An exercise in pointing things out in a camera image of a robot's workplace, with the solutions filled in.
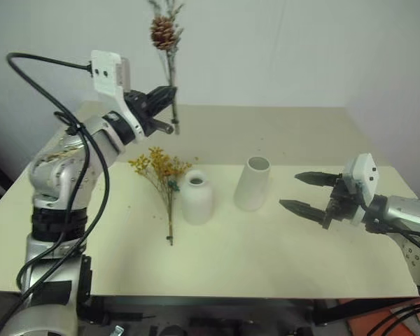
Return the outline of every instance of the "white cylindrical cup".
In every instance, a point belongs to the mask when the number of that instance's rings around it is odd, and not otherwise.
[[[266,199],[267,182],[271,170],[264,157],[250,157],[244,165],[234,194],[234,203],[243,210],[258,210]]]
[[[182,214],[190,224],[204,224],[213,213],[213,188],[200,170],[189,171],[181,185]]]

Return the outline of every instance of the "white wall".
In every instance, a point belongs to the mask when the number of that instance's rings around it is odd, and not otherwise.
[[[149,90],[164,83],[151,18],[144,0],[0,0],[0,164],[11,176],[57,122],[5,54],[86,62],[111,50]],[[188,0],[181,23],[179,103],[347,106],[420,194],[420,0]],[[71,108],[95,98],[87,74],[23,62]]]

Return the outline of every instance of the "pine cone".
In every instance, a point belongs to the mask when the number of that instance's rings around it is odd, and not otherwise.
[[[170,50],[177,41],[174,23],[166,16],[157,16],[151,25],[151,39],[159,50]]]

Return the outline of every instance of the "dried branch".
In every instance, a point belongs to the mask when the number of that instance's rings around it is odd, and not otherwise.
[[[159,3],[156,0],[148,0],[148,3],[153,7],[154,15],[161,16],[162,7],[160,7]]]
[[[184,3],[181,3],[175,10],[173,10],[173,12],[171,13],[171,17],[173,18],[173,20],[176,19],[176,16],[179,14],[179,12],[181,11],[182,7],[183,7]]]
[[[176,6],[176,0],[165,0],[167,3],[167,14],[171,18],[174,12],[174,7]]]
[[[165,59],[165,53],[162,52],[161,50],[157,49],[157,54],[159,55],[160,58],[160,63],[162,63],[162,68],[163,68],[163,74],[165,75],[165,78],[167,79],[167,82],[169,83],[169,74],[168,74],[168,70],[167,70],[167,61]]]
[[[183,28],[179,28],[176,30],[176,43],[174,44],[174,47],[176,47],[175,52],[177,52],[178,48],[177,45],[179,44],[179,41],[181,40],[181,35],[183,33]]]

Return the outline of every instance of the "black cable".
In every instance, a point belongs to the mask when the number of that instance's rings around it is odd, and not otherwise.
[[[68,126],[72,126],[71,121],[69,119],[67,119],[67,117],[59,111],[56,111],[53,113],[53,115],[61,122],[64,123],[65,125]]]
[[[82,133],[78,133],[78,136],[81,138],[81,141],[84,145],[84,151],[85,151],[85,155],[84,155],[84,164],[83,167],[81,168],[80,174],[78,176],[78,180],[75,183],[75,186],[73,187],[73,190],[71,191],[71,195],[69,198],[69,201],[67,203],[67,207],[66,207],[66,214],[65,214],[65,219],[64,219],[64,226],[67,226],[69,221],[70,221],[70,215],[71,215],[71,208],[73,207],[73,203],[75,201],[75,197],[76,194],[78,193],[79,187],[81,185],[81,182],[84,179],[85,174],[87,173],[87,169],[89,167],[89,163],[90,163],[90,150],[89,150],[89,146],[87,141],[85,140],[84,136]],[[20,271],[17,273],[17,276],[15,278],[15,282],[17,283],[17,287],[22,290],[22,276],[23,274],[28,270],[29,267],[31,267],[34,263],[36,263],[37,261],[39,261],[40,259],[44,258],[45,256],[47,256],[48,254],[52,253],[55,249],[57,249],[62,242],[64,241],[66,236],[66,232],[62,231],[61,235],[59,236],[58,240],[47,250],[45,250],[44,252],[38,254],[36,257],[32,258],[31,260],[28,260],[23,266],[22,268],[20,268]]]
[[[410,311],[409,313],[401,316],[400,318],[397,319],[397,321],[393,322],[389,327],[387,327],[387,329],[385,329],[385,331],[381,334],[381,336],[387,336],[391,333],[391,331],[398,326],[400,323],[402,323],[404,320],[408,319],[409,317],[416,315],[420,313],[420,308],[417,308],[413,311]]]
[[[10,52],[9,54],[7,54],[6,59],[8,60],[8,63],[9,63],[9,59],[12,59],[12,58],[27,58],[29,60],[37,60],[37,61],[42,61],[42,62],[47,62],[47,63],[58,64],[58,65],[62,65],[63,67],[86,70],[86,71],[89,71],[90,73],[92,73],[92,65],[91,64],[80,65],[80,64],[76,64],[76,63],[64,62],[64,61],[61,61],[59,59],[48,58],[48,57],[32,55],[32,54],[26,54],[26,53],[23,53],[23,52]]]
[[[95,228],[96,224],[98,223],[99,219],[101,218],[104,209],[106,208],[107,201],[109,199],[109,190],[110,190],[110,178],[109,178],[109,171],[107,168],[106,160],[104,159],[103,153],[99,149],[97,142],[93,139],[93,136],[87,131],[87,129],[84,127],[83,124],[81,124],[78,119],[73,115],[72,112],[70,112],[64,105],[61,104],[60,101],[58,101],[56,98],[54,98],[48,91],[43,89],[39,84],[37,84],[34,80],[32,80],[25,72],[23,72],[14,62],[13,58],[29,58],[33,60],[41,60],[44,62],[51,62],[56,64],[64,65],[61,61],[57,61],[55,59],[46,59],[45,57],[35,57],[34,55],[28,55],[28,54],[22,54],[22,53],[10,53],[6,56],[6,60],[8,61],[11,68],[13,68],[28,84],[30,84],[35,90],[37,90],[39,93],[41,93],[45,98],[47,98],[50,102],[52,102],[61,112],[64,114],[64,116],[74,121],[76,124],[76,128],[79,132],[81,132],[84,137],[90,142],[92,145],[95,153],[97,154],[97,157],[99,159],[99,162],[101,163],[102,169],[103,169],[103,175],[104,175],[104,194],[103,194],[103,200],[101,201],[101,205],[98,209],[97,215],[95,216],[94,220],[89,225],[89,228],[84,232],[84,235],[66,252],[64,257],[59,259],[41,278],[39,278],[33,286],[28,288],[21,296],[20,299],[3,315],[3,317],[0,319],[0,331],[3,329],[3,327],[6,325],[6,322],[11,318],[12,315],[19,309],[20,305],[25,302],[25,300],[34,292],[36,291],[39,286],[48,279],[70,256],[76,251],[78,247],[81,246],[81,244],[87,239],[87,237],[90,235],[90,233]],[[77,69],[82,69],[80,66],[73,66]]]
[[[364,200],[363,194],[361,192],[361,187],[358,184],[356,185],[356,190],[357,190],[359,204],[360,204],[361,208],[363,208],[363,210],[367,213],[369,208],[365,204],[365,200]],[[420,242],[417,239],[411,237],[412,235],[416,235],[416,236],[420,237],[420,232],[414,232],[412,230],[400,229],[397,225],[395,225],[393,223],[393,221],[390,221],[390,220],[386,220],[386,221],[384,221],[384,223],[387,224],[388,226],[390,226],[395,231],[393,233],[398,233],[398,234],[402,235],[404,238],[409,240],[411,243],[413,243],[413,245],[417,246],[420,249]]]
[[[401,313],[405,313],[405,312],[408,312],[408,311],[415,310],[417,308],[420,308],[420,304],[414,304],[414,305],[399,309],[395,313],[390,314],[386,318],[383,318],[375,327],[370,329],[370,331],[367,333],[367,336],[372,336],[373,333],[375,333],[378,329],[380,329],[382,326],[384,326],[384,324],[386,324],[388,321],[390,321],[391,319],[393,319],[397,315],[400,315]]]
[[[391,221],[386,222],[386,223],[395,230],[395,233],[402,235],[404,238],[409,240],[411,243],[413,243],[413,245],[417,246],[420,249],[420,241],[411,237],[412,233],[410,234],[406,233],[406,230],[401,230],[397,225],[393,224]]]
[[[416,232],[416,231],[412,231],[412,230],[401,230],[401,232],[406,233],[406,234],[411,235],[411,236],[420,237],[420,232]],[[394,229],[391,229],[391,230],[384,231],[384,233],[400,233],[400,231],[396,231]]]

